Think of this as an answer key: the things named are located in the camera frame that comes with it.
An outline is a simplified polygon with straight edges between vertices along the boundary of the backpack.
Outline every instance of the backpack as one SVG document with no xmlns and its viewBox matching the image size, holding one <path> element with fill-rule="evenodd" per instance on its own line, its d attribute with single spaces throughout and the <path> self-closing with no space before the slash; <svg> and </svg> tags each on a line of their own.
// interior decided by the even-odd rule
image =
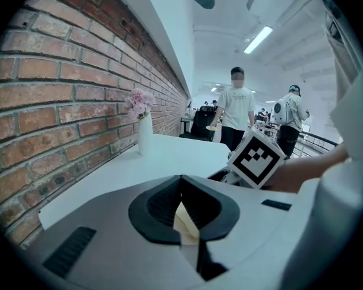
<svg viewBox="0 0 363 290">
<path fill-rule="evenodd" d="M 279 99 L 274 106 L 274 121 L 278 124 L 289 124 L 293 120 L 289 100 Z"/>
</svg>

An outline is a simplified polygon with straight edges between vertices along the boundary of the white vase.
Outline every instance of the white vase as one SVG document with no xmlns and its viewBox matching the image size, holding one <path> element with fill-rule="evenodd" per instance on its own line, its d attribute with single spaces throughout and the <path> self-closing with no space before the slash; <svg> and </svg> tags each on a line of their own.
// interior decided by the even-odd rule
<svg viewBox="0 0 363 290">
<path fill-rule="evenodd" d="M 152 116 L 149 112 L 143 119 L 139 119 L 139 154 L 148 155 L 152 150 Z"/>
</svg>

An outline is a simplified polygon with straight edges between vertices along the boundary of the white ceiling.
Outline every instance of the white ceiling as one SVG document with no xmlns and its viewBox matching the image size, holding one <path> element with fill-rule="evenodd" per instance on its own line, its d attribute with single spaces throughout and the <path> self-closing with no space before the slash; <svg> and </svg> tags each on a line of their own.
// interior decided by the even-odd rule
<svg viewBox="0 0 363 290">
<path fill-rule="evenodd" d="M 212 10 L 194 2 L 195 83 L 200 91 L 230 85 L 230 69 L 245 69 L 246 86 L 259 102 L 301 87 L 310 109 L 335 105 L 332 52 L 323 30 L 324 7 L 314 0 L 215 0 Z M 243 53 L 262 28 L 273 32 L 250 55 Z"/>
</svg>

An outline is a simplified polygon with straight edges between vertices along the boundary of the white shirt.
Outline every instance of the white shirt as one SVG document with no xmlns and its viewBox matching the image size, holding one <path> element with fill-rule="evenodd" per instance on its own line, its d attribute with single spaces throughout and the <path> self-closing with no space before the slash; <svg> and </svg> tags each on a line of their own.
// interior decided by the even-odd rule
<svg viewBox="0 0 363 290">
<path fill-rule="evenodd" d="M 285 97 L 283 97 L 283 100 L 285 103 L 289 102 L 290 113 L 293 117 L 293 120 L 286 126 L 290 126 L 298 131 L 301 131 L 301 127 L 303 125 L 301 120 L 306 120 L 308 118 L 301 97 L 290 92 Z"/>
<path fill-rule="evenodd" d="M 246 131 L 249 112 L 255 109 L 251 90 L 231 87 L 222 92 L 217 106 L 224 109 L 222 126 Z"/>
</svg>

